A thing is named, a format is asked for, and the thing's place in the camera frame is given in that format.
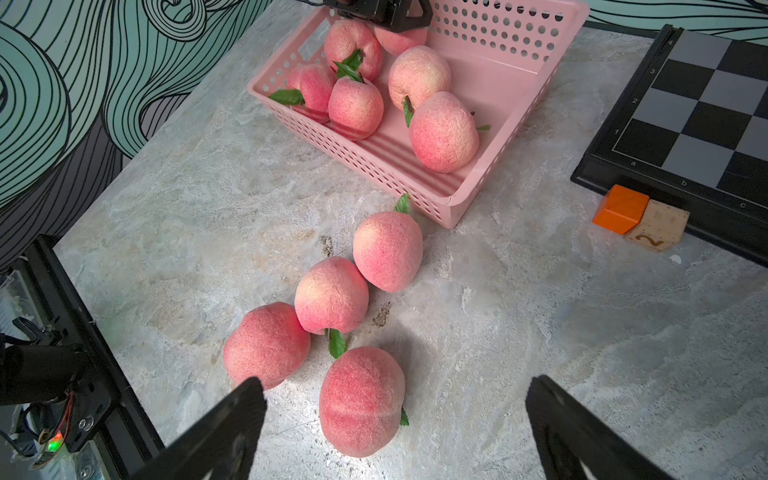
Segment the teal wall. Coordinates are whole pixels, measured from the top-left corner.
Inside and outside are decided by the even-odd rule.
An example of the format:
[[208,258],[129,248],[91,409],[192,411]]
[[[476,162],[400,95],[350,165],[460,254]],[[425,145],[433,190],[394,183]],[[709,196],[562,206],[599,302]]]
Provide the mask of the teal wall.
[[271,0],[0,0],[0,267],[63,234]]
[[768,2],[758,0],[587,0],[590,20],[659,30],[664,24],[768,45]]

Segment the green leaf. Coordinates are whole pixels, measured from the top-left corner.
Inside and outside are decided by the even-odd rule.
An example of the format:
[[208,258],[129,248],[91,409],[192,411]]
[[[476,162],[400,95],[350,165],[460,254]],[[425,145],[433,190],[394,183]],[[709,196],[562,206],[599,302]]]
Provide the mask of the green leaf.
[[283,105],[304,105],[304,96],[301,95],[301,90],[297,88],[278,90],[271,94],[270,98]]
[[411,127],[411,119],[413,118],[413,105],[411,105],[411,99],[406,95],[402,99],[402,113],[406,114],[406,127]]
[[395,212],[400,212],[401,214],[410,214],[411,213],[411,205],[408,202],[410,196],[408,195],[408,192],[405,192],[402,197],[397,200],[397,204],[395,205]]
[[336,72],[336,77],[337,77],[337,78],[341,78],[341,77],[343,77],[344,75],[346,75],[347,77],[349,77],[349,78],[353,79],[354,81],[358,81],[358,82],[360,82],[361,84],[362,84],[362,83],[365,83],[365,82],[363,81],[363,79],[362,79],[362,75],[361,75],[361,74],[359,74],[359,73],[357,73],[357,71],[356,71],[354,68],[350,67],[349,65],[343,64],[343,63],[342,63],[342,62],[340,62],[340,61],[334,61],[333,63],[335,63],[335,64],[336,64],[336,67],[339,67],[339,70]]
[[337,329],[326,329],[326,335],[328,336],[328,351],[333,358],[338,359],[346,352],[346,341]]
[[[362,65],[362,49],[358,48],[357,50],[353,51],[349,57],[343,59],[341,62],[354,71],[357,71],[357,69],[360,68],[360,65]],[[341,78],[343,76],[343,73],[339,75],[339,72],[336,72],[336,78]]]

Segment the black square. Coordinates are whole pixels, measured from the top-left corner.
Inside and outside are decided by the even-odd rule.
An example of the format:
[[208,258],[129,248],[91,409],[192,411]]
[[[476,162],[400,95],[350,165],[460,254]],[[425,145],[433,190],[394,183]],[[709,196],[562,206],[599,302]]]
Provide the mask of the black square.
[[755,110],[755,117],[765,118],[768,120],[768,88],[763,94],[763,100],[757,104],[757,110]]
[[734,40],[720,60],[717,70],[768,81],[768,47]]
[[733,152],[717,188],[768,207],[768,161]]
[[752,115],[700,101],[683,127],[683,135],[735,150]]
[[671,94],[698,100],[704,93],[704,88],[710,83],[710,78],[714,72],[715,70],[711,68],[677,60],[667,60],[652,86]]
[[632,119],[614,150],[661,167],[672,150],[677,132]]

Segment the screw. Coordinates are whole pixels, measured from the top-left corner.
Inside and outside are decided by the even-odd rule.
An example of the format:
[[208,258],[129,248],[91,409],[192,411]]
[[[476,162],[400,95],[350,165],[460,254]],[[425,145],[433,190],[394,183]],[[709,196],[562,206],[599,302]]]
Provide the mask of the screw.
[[85,430],[86,432],[92,429],[93,426],[94,426],[94,418],[90,415],[85,417],[78,423],[78,427],[80,428],[80,430]]

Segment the orange block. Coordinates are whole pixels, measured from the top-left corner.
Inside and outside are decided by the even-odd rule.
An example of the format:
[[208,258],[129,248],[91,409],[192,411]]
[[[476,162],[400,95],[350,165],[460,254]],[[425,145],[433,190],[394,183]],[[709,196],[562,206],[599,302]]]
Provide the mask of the orange block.
[[646,194],[614,185],[600,202],[592,223],[624,235],[640,223],[649,200]]

